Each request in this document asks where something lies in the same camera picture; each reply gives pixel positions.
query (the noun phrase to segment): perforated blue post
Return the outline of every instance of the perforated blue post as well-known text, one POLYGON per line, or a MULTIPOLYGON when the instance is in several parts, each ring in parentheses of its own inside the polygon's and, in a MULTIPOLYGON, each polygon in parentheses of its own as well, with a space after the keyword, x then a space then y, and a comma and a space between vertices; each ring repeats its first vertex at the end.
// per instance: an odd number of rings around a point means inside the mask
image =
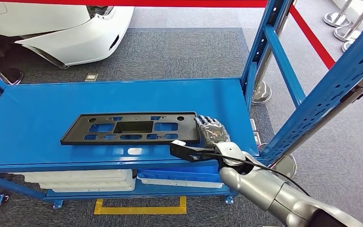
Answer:
POLYGON ((253 92, 253 90, 248 90, 246 87, 250 86, 248 83, 254 83, 254 80, 248 79, 249 76, 249 70, 252 63, 256 63, 257 66, 261 62, 263 58, 263 53, 265 52, 268 41, 264 34, 264 28, 265 26, 271 26, 274 29, 277 27, 277 25, 280 23, 281 17, 283 16, 284 9, 286 7, 289 7, 291 3, 291 0, 268 0, 267 5, 265 7, 264 14, 261 19, 260 26, 258 28, 257 34, 254 39, 254 43, 252 45, 250 54, 248 56, 248 60, 246 62, 243 75, 240 79, 240 82, 242 84, 242 90, 244 93, 246 91, 253 92))
POLYGON ((314 126, 363 78, 363 32, 304 99, 262 151, 263 164, 272 164, 314 126))

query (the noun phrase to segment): cart wheel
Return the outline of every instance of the cart wheel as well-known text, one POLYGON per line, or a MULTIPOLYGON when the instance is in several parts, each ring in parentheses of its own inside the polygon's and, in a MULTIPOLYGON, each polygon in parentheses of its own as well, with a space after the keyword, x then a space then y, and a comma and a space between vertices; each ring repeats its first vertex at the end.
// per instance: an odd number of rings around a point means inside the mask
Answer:
POLYGON ((8 194, 3 194, 3 199, 2 199, 2 202, 6 202, 9 200, 9 195, 8 194))

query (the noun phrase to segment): robot finger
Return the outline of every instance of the robot finger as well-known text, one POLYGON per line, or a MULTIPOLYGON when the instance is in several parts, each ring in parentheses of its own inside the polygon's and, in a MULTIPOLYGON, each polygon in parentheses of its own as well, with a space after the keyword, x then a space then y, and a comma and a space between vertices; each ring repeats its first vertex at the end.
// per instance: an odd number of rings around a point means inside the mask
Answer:
POLYGON ((204 124, 208 124, 208 120, 204 116, 200 115, 199 118, 204 124))
POLYGON ((201 120, 198 117, 194 117, 195 122, 197 123, 198 126, 203 126, 201 120))
POLYGON ((214 120, 212 120, 211 117, 207 116, 206 118, 208 119, 209 123, 213 123, 214 122, 214 120))

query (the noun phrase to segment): yellow tape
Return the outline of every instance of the yellow tape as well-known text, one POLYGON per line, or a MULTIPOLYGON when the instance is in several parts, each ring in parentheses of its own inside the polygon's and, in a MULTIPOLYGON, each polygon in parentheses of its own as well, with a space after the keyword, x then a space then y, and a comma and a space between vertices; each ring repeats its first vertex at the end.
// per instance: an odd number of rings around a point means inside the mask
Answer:
POLYGON ((180 197, 178 207, 102 207, 104 200, 97 199, 94 214, 186 214, 187 200, 185 196, 180 197))

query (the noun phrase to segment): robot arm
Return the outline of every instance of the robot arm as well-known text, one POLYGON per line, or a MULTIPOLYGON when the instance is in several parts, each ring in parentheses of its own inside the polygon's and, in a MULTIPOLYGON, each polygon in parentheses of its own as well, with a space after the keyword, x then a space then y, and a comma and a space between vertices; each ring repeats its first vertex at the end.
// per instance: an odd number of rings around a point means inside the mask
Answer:
MULTIPOLYGON (((250 154, 245 156, 257 162, 250 154)), ((272 172, 254 167, 242 175, 230 167, 219 170, 222 182, 288 227, 363 227, 363 224, 338 208, 315 200, 289 186, 272 172)))
POLYGON ((196 121, 206 147, 211 148, 188 147, 185 142, 175 140, 170 144, 173 156, 190 162, 218 160, 219 175, 226 186, 288 227, 363 227, 361 222, 338 208, 305 195, 261 168, 265 166, 230 142, 224 126, 216 119, 200 116, 196 121))

